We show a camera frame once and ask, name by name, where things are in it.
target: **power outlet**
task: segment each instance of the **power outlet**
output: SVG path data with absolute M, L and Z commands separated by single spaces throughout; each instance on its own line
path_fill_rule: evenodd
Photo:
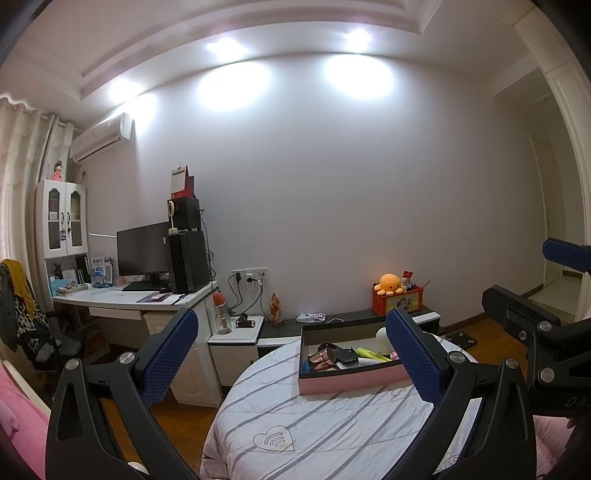
M 244 270 L 232 270 L 232 275 L 236 275 L 237 273 L 240 274 L 240 285 L 243 285 L 244 282 Z
M 262 282 L 265 281 L 265 279 L 267 278 L 267 268 L 263 267 L 263 268 L 255 268 L 255 278 L 257 280 L 261 280 Z
M 254 290 L 255 284 L 254 280 L 256 280 L 255 271 L 254 269 L 249 269 L 244 271 L 244 281 L 246 282 L 246 289 L 247 290 Z

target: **blue padded grip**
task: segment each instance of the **blue padded grip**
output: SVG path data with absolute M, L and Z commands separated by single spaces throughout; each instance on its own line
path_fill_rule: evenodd
M 144 369 L 139 394 L 146 406 L 149 407 L 164 398 L 198 332 L 197 314 L 187 310 Z
M 407 316 L 412 326 L 405 320 Z M 439 361 L 427 350 L 430 340 L 443 350 L 439 342 L 420 330 L 414 320 L 402 309 L 390 310 L 386 317 L 386 334 L 388 340 L 396 350 L 404 368 L 408 372 L 418 394 L 424 401 L 431 402 L 435 407 L 439 405 L 445 395 L 446 371 Z
M 546 260 L 558 263 L 580 272 L 591 271 L 591 252 L 587 247 L 548 238 L 542 245 L 542 253 Z

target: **pink blanket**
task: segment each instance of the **pink blanket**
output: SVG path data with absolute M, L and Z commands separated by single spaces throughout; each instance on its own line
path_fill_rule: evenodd
M 535 417 L 535 442 L 538 449 L 537 475 L 548 473 L 564 453 L 572 430 L 567 429 L 568 419 Z
M 0 364 L 0 400 L 7 407 L 2 411 L 0 419 L 2 427 L 7 432 L 11 431 L 9 437 L 12 444 L 27 465 L 41 480 L 45 480 L 48 420 L 13 383 L 2 364 Z

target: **book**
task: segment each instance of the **book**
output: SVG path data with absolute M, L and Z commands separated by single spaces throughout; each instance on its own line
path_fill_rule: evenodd
M 64 280 L 68 280 L 71 283 L 78 284 L 78 278 L 76 277 L 76 270 L 63 270 L 61 276 Z

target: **doll figurine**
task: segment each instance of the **doll figurine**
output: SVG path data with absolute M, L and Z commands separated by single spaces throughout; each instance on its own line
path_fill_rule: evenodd
M 52 180 L 61 181 L 61 160 L 58 160 L 55 165 L 53 165 L 53 178 Z

